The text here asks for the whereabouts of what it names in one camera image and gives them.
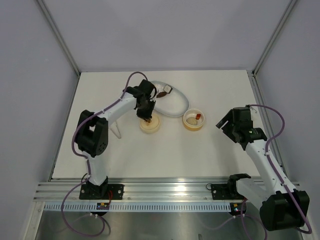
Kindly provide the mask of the round beige cookie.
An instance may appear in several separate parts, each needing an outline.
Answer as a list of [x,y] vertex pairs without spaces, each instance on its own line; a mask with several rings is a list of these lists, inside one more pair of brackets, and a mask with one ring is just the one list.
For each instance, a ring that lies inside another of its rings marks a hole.
[[189,125],[196,126],[198,124],[198,120],[195,117],[189,117],[186,119],[186,122]]

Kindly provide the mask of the round cream lunch box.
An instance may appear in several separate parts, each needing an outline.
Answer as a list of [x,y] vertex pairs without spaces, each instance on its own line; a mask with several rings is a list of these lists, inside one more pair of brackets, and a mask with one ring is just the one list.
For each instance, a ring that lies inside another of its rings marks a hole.
[[183,126],[189,131],[199,131],[205,123],[205,115],[196,108],[191,108],[182,117]]

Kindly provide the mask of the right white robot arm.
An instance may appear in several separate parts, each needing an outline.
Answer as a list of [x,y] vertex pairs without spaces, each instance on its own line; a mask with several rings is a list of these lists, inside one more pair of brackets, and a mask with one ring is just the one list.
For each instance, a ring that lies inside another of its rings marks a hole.
[[230,175],[223,192],[232,199],[243,197],[259,211],[260,220],[268,231],[297,229],[311,234],[307,219],[310,198],[306,191],[297,190],[281,169],[270,150],[274,137],[267,138],[261,128],[254,127],[250,105],[232,108],[216,127],[241,145],[253,161],[264,188],[246,173]]

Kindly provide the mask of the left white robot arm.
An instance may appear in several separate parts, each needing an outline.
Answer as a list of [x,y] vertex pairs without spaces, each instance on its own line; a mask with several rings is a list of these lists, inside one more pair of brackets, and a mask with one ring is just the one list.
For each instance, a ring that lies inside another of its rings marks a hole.
[[108,146],[109,127],[131,110],[136,110],[138,118],[150,122],[155,105],[156,101],[152,98],[126,93],[99,112],[84,110],[80,114],[72,137],[72,151],[86,161],[85,185],[95,198],[103,199],[108,194],[108,174],[100,155]]

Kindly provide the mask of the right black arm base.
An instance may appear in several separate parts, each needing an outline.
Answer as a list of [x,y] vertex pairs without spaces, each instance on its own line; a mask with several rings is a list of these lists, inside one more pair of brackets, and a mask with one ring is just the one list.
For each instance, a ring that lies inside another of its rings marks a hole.
[[224,201],[242,201],[244,198],[248,200],[254,196],[252,190],[237,191],[234,186],[229,187],[227,183],[207,183],[205,188],[211,192],[211,198],[213,200],[224,200]]

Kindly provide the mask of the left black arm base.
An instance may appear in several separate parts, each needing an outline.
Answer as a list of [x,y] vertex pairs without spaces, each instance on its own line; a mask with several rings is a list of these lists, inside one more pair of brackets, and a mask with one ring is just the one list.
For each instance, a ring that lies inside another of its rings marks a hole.
[[105,186],[89,186],[83,184],[80,189],[80,200],[122,200],[123,184],[107,184]]

